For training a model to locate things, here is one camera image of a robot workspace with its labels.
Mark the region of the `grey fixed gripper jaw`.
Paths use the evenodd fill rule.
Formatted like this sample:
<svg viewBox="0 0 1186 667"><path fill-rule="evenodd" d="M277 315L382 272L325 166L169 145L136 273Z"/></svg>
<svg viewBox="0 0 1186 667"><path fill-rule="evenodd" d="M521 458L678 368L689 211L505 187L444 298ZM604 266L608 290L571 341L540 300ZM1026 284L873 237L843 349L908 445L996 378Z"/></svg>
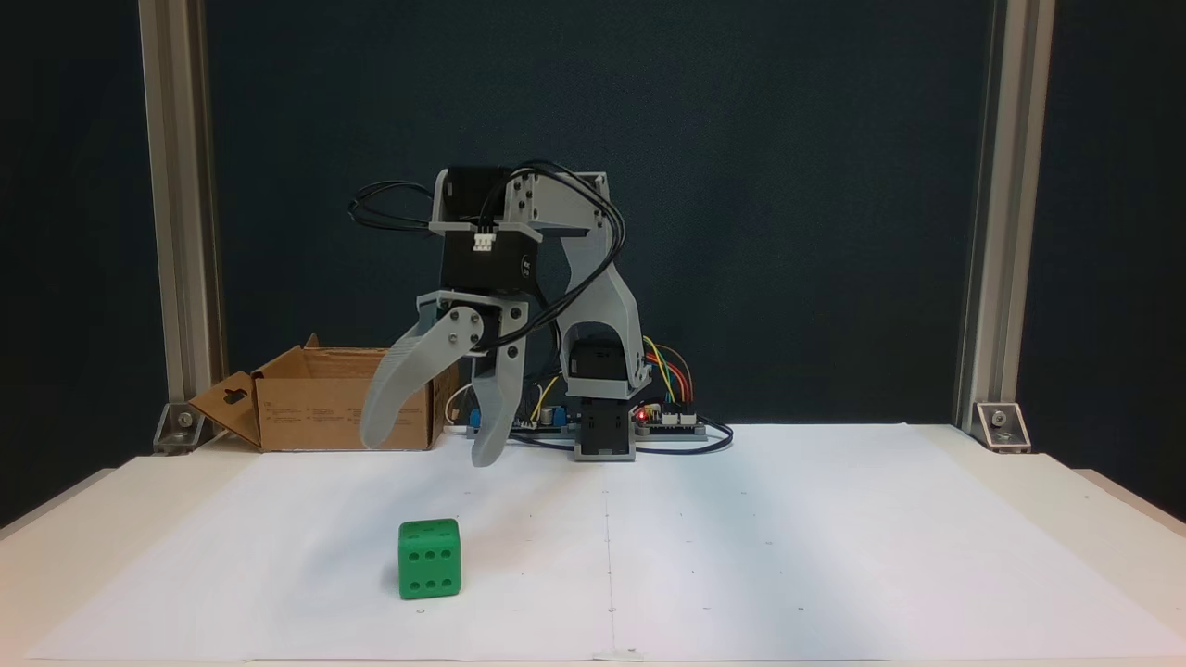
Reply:
<svg viewBox="0 0 1186 667"><path fill-rule="evenodd" d="M491 466L510 439L523 392L525 351L523 343L500 347L476 358L472 388L480 423L472 443L472 464Z"/></svg>

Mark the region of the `grey pivoting gripper jaw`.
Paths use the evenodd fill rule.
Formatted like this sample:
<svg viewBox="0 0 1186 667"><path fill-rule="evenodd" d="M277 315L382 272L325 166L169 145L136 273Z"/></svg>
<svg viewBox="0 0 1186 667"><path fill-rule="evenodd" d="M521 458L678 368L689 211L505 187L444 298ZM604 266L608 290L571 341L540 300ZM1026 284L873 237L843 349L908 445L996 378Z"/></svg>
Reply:
<svg viewBox="0 0 1186 667"><path fill-rule="evenodd" d="M380 450L408 398L465 358L485 332L477 309L459 305L440 316L436 304L429 304L374 371L361 409L361 444Z"/></svg>

